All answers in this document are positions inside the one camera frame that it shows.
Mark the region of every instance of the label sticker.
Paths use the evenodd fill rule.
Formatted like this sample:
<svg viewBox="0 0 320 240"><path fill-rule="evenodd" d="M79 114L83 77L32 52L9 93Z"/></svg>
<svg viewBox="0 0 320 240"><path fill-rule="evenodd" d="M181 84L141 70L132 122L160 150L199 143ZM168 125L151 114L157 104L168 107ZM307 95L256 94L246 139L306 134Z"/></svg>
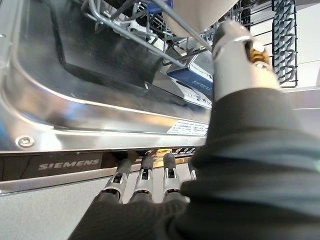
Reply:
<svg viewBox="0 0 320 240"><path fill-rule="evenodd" d="M166 133L173 135L205 136L208 132L208 126L208 124L178 120Z"/></svg>

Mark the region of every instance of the screw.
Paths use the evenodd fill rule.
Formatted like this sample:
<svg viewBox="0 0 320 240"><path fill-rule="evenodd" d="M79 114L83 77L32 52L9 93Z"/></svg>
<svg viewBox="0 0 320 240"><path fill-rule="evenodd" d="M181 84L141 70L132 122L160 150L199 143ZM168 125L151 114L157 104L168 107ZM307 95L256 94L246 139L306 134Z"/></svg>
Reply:
<svg viewBox="0 0 320 240"><path fill-rule="evenodd" d="M15 143L22 148L30 148L35 144L35 140L30 136L20 136L15 140Z"/></svg>

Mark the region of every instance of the open dishwasher door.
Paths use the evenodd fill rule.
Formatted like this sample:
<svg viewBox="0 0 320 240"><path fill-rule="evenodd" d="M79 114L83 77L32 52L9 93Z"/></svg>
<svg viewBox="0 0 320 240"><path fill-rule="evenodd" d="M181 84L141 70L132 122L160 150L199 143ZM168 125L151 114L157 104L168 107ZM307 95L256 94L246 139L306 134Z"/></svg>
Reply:
<svg viewBox="0 0 320 240"><path fill-rule="evenodd" d="M162 59L95 34L76 1L3 0L0 18L2 194L110 176L132 152L185 162L205 143L211 109L154 86Z"/></svg>

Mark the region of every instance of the robotic finger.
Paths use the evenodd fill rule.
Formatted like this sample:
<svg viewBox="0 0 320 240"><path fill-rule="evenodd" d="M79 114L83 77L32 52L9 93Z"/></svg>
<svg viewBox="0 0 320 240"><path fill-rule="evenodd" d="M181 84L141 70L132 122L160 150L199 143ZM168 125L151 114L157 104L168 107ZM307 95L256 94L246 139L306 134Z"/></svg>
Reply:
<svg viewBox="0 0 320 240"><path fill-rule="evenodd" d="M93 201L113 201L122 204L131 165L132 163L129 159L119 161L115 174Z"/></svg>
<svg viewBox="0 0 320 240"><path fill-rule="evenodd" d="M176 169L176 158L172 153L163 156L164 176L163 176L163 202L180 200L187 202L180 193L180 180Z"/></svg>
<svg viewBox="0 0 320 240"><path fill-rule="evenodd" d="M139 175L136 179L133 195L129 203L137 201L153 202L152 194L154 189L153 179L154 159L151 156L145 156L141 162Z"/></svg>

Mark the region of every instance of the white wall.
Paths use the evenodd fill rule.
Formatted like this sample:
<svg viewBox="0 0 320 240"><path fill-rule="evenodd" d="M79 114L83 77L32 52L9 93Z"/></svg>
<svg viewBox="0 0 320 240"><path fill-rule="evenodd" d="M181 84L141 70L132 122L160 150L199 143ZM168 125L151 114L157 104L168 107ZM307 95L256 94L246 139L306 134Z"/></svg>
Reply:
<svg viewBox="0 0 320 240"><path fill-rule="evenodd" d="M297 11L298 86L320 85L320 3Z"/></svg>

